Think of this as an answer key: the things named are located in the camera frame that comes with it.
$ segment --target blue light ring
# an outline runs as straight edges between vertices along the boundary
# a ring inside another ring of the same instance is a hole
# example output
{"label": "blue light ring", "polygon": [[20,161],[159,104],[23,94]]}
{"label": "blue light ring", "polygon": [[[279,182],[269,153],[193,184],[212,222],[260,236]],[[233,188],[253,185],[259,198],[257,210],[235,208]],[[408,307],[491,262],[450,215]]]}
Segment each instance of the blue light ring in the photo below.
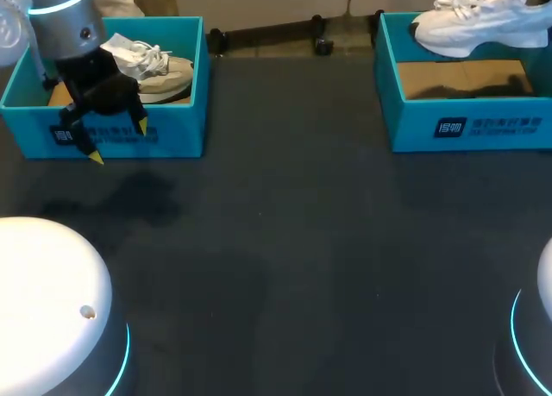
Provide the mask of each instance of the blue light ring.
{"label": "blue light ring", "polygon": [[127,363],[129,362],[129,354],[130,354],[130,328],[129,328],[129,325],[127,324],[127,349],[124,352],[124,359],[122,359],[121,370],[119,370],[119,374],[115,378],[115,381],[113,382],[113,384],[110,387],[110,390],[107,391],[105,396],[111,396],[115,391],[117,385],[121,381],[122,374],[124,373],[124,370],[127,367]]}
{"label": "blue light ring", "polygon": [[514,304],[511,307],[511,315],[510,315],[510,331],[511,331],[511,339],[514,343],[514,348],[516,349],[517,357],[519,357],[519,360],[521,361],[521,364],[524,366],[525,371],[529,375],[529,377],[535,382],[535,384],[546,394],[547,396],[552,396],[552,393],[544,386],[543,383],[535,376],[533,371],[530,369],[529,365],[525,361],[523,355],[521,354],[521,350],[518,346],[518,340],[516,338],[516,332],[514,330],[514,315],[516,313],[516,305],[518,303],[519,295],[521,294],[521,290],[517,293],[516,299],[514,300]]}
{"label": "blue light ring", "polygon": [[63,9],[71,8],[73,5],[81,2],[82,0],[68,0],[67,2],[60,3],[59,5],[50,6],[48,8],[29,9],[29,15],[45,15],[59,12]]}

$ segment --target cardboard insert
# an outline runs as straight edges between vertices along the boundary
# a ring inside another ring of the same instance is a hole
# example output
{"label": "cardboard insert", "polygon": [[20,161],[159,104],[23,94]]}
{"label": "cardboard insert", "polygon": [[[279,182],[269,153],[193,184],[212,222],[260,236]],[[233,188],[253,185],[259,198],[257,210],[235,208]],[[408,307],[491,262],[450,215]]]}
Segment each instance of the cardboard insert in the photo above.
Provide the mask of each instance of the cardboard insert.
{"label": "cardboard insert", "polygon": [[410,100],[535,96],[519,60],[402,62],[398,74]]}
{"label": "cardboard insert", "polygon": [[[72,103],[72,98],[69,95],[69,91],[67,91],[67,87],[64,83],[59,83],[55,86],[52,92],[52,96],[50,97],[50,101],[48,102],[48,107],[65,107]],[[177,101],[173,101],[171,103],[167,104],[189,104],[190,98],[182,98]]]}

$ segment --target black tabletop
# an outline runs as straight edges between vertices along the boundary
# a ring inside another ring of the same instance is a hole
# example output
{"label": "black tabletop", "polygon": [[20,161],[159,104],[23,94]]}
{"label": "black tabletop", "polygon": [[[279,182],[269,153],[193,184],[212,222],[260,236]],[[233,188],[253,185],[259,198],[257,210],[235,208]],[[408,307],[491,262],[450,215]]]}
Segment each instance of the black tabletop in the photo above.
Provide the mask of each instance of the black tabletop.
{"label": "black tabletop", "polygon": [[550,154],[392,154],[368,58],[212,71],[201,160],[25,161],[0,129],[0,214],[97,247],[138,394],[496,394]]}

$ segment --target shoelace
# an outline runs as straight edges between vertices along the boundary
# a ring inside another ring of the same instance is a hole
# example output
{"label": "shoelace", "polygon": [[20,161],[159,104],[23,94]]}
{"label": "shoelace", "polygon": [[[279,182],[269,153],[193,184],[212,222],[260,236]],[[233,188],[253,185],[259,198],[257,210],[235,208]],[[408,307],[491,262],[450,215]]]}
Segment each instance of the shoelace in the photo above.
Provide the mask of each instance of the shoelace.
{"label": "shoelace", "polygon": [[169,54],[171,51],[161,51],[159,45],[151,46],[147,42],[135,41],[134,51],[141,53],[141,60],[129,64],[130,67],[145,66],[142,73],[155,72],[167,75],[169,72]]}
{"label": "shoelace", "polygon": [[474,15],[477,8],[491,8],[486,0],[435,0],[435,9],[452,9],[461,19],[468,19]]}

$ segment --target shoe box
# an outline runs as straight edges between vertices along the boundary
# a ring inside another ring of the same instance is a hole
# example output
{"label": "shoe box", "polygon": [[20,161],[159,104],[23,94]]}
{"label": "shoe box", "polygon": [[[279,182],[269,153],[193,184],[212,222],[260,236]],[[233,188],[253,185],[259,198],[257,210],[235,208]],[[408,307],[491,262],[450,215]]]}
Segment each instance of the shoe box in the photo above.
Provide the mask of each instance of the shoe box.
{"label": "shoe box", "polygon": [[552,148],[552,46],[444,58],[412,39],[417,15],[379,19],[374,75],[394,152]]}
{"label": "shoe box", "polygon": [[[85,127],[104,159],[197,158],[204,148],[210,59],[199,17],[106,18],[108,37],[115,32],[159,44],[172,55],[194,62],[188,99],[172,104],[146,104],[147,133],[135,132],[128,113],[84,116]],[[12,72],[0,112],[28,159],[86,159],[70,134],[60,127],[60,108],[69,104],[63,84],[45,91],[27,51]]]}

